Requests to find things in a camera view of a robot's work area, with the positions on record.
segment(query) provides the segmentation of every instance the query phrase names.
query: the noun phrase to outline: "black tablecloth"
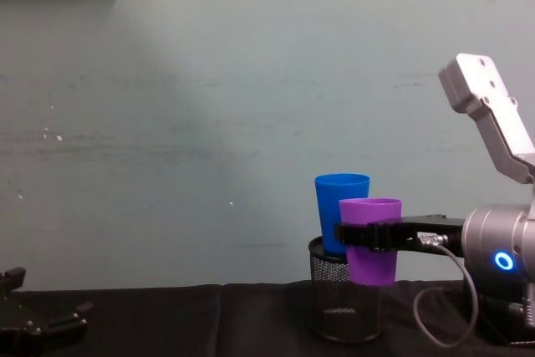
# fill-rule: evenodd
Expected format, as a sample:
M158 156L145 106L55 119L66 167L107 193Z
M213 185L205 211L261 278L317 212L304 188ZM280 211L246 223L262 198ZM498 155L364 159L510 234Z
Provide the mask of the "black tablecloth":
M229 284L136 290L21 293L40 313L66 311L86 300L95 308L82 344L52 352L59 356L534 356L535 349L488 344L473 335L455 350L433 345L415 326L412 301L429 283L399 282L385 290L385 333L364 345L341 345L312 334L306 325L309 283ZM447 286L458 288L459 283ZM454 339L466 327L442 293L421 305L429 329Z

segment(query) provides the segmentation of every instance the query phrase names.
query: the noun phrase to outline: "gray cable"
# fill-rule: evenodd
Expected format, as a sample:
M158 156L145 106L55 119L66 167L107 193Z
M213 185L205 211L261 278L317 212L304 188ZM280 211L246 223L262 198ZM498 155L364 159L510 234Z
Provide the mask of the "gray cable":
M425 289L421 290L415 297L415 302L412 305L412 311L413 311L413 313L415 315L416 323L418 324L418 326L420 327L422 332L434 344L437 344L440 347L443 347L444 349L452 349L452 348L457 347L458 345L460 345L462 342L464 342L468 338L468 336L471 335L471 333L473 332L474 328L476 327L477 315L479 314L479 303L478 303L478 298L477 298L476 285L474 284L474 281L472 280L470 274L468 273L468 271L466 270L464 265L456 258L455 254L453 254L453 252L451 252L447 248L442 247L440 245L433 245L432 247L436 248L438 250L441 250L445 255L450 257L451 260L456 264L456 266L459 267L459 269L462 271L462 274L464 275L465 280L468 283L468 287L470 288L471 305L472 305L470 322L468 323L468 328L466 328L465 333L462 334L462 336L457 341L455 341L453 343L441 342L435 336L433 336L433 334L431 334L431 332L425 327L424 323L421 321L420 313L418 312L418 306L420 304L421 298L426 293L429 293L429 292L435 291L435 290L446 290L445 288L437 288L437 287L435 287L435 288L425 288Z

